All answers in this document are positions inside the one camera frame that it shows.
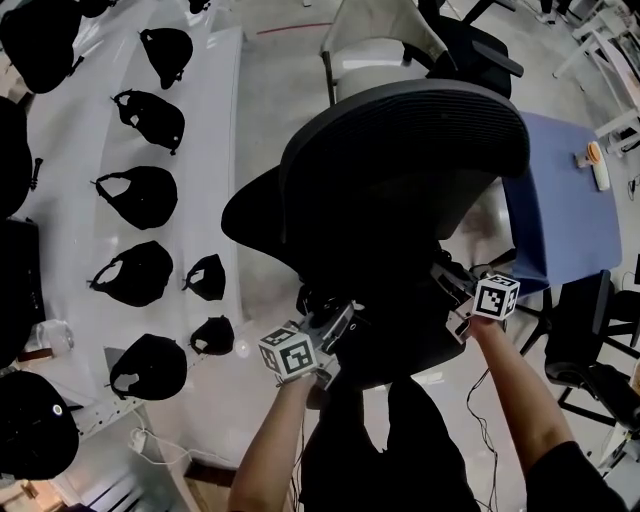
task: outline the chair armrest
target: chair armrest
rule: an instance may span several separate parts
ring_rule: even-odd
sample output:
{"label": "chair armrest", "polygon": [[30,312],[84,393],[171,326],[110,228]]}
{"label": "chair armrest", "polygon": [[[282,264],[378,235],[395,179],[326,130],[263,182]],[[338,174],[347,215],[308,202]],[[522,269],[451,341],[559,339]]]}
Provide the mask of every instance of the chair armrest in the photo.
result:
{"label": "chair armrest", "polygon": [[509,9],[511,12],[515,12],[516,10],[516,6],[513,0],[478,0],[478,3],[471,8],[462,22],[466,25],[471,25],[480,17],[480,15],[484,11],[486,11],[494,3],[501,5],[505,9]]}
{"label": "chair armrest", "polygon": [[502,55],[500,52],[495,51],[493,48],[489,48],[486,44],[473,41],[471,45],[478,55],[484,57],[494,66],[498,66],[504,69],[507,73],[518,78],[524,74],[524,68],[520,64],[511,60],[506,55]]}

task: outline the chair backrest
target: chair backrest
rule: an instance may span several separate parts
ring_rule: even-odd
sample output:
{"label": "chair backrest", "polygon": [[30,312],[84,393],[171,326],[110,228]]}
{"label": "chair backrest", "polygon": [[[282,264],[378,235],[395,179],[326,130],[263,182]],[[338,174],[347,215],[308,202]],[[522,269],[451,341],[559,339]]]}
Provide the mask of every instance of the chair backrest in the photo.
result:
{"label": "chair backrest", "polygon": [[614,293],[608,270],[563,285],[545,349],[547,364],[596,362]]}
{"label": "chair backrest", "polygon": [[492,91],[436,79],[369,89],[287,145],[283,241],[309,281],[349,293],[414,286],[489,184],[528,165],[524,121]]}
{"label": "chair backrest", "polygon": [[412,0],[343,0],[321,47],[333,54],[367,39],[395,39],[434,61],[447,50]]}

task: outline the black wire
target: black wire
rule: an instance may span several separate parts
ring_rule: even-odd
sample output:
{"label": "black wire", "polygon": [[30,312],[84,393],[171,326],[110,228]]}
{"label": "black wire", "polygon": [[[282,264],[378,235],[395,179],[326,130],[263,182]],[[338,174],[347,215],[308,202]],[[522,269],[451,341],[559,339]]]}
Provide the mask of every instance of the black wire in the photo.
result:
{"label": "black wire", "polygon": [[[467,395],[467,410],[471,413],[471,416],[473,416],[478,421],[478,423],[480,424],[480,432],[482,433],[482,441],[484,442],[484,444],[487,447],[487,449],[493,454],[493,484],[491,486],[491,494],[489,495],[489,505],[485,505],[480,500],[476,500],[476,501],[478,503],[480,503],[482,506],[484,506],[490,512],[498,512],[498,490],[497,490],[497,483],[498,483],[498,452],[494,447],[493,440],[491,439],[491,436],[489,435],[489,428],[488,428],[487,420],[485,418],[482,418],[482,417],[478,416],[475,412],[473,412],[473,410],[471,409],[471,405],[469,403],[470,400],[471,400],[471,395],[473,394],[473,392],[476,389],[478,389],[482,385],[484,380],[487,378],[487,375],[489,375],[489,369],[488,368],[482,374],[482,377],[480,377],[478,379],[478,381],[469,390],[469,394]],[[495,504],[495,510],[492,508],[492,501]]]}
{"label": "black wire", "polygon": [[293,510],[298,510],[298,489],[296,488],[296,481],[291,475],[291,486],[293,487]]}
{"label": "black wire", "polygon": [[[307,412],[306,412],[306,409],[305,409],[305,412],[304,412],[304,414],[302,416],[302,429],[301,429],[302,446],[300,448],[300,455],[298,455],[298,460],[296,461],[296,463],[293,466],[294,471],[296,471],[296,467],[298,468],[298,470],[296,472],[296,478],[298,480],[298,488],[300,489],[300,492],[302,492],[302,482],[301,482],[301,478],[302,477],[301,477],[300,473],[301,473],[301,470],[302,470],[301,461],[302,461],[302,454],[304,453],[304,445],[305,445],[305,442],[304,442],[304,420],[305,420],[306,417],[307,417]],[[298,507],[299,506],[300,506],[300,500],[298,500],[298,504],[297,504],[296,509],[295,509],[296,512],[298,512]]]}

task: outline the mesh chair back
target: mesh chair back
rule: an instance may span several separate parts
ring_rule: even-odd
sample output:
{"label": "mesh chair back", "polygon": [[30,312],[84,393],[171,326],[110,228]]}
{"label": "mesh chair back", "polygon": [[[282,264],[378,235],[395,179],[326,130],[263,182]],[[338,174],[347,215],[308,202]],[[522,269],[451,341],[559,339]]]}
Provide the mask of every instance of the mesh chair back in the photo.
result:
{"label": "mesh chair back", "polygon": [[368,293],[414,286],[489,184],[528,164],[524,121],[492,91],[450,80],[376,87],[287,145],[283,241],[305,279]]}

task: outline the blue table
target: blue table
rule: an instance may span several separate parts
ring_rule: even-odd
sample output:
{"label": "blue table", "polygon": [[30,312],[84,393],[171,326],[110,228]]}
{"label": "blue table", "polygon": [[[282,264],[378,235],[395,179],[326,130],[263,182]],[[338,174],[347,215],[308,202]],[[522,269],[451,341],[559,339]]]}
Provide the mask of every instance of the blue table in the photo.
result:
{"label": "blue table", "polygon": [[622,261],[613,191],[600,192],[573,154],[597,140],[593,130],[522,113],[531,172],[503,179],[517,248],[512,274],[529,295],[617,267]]}

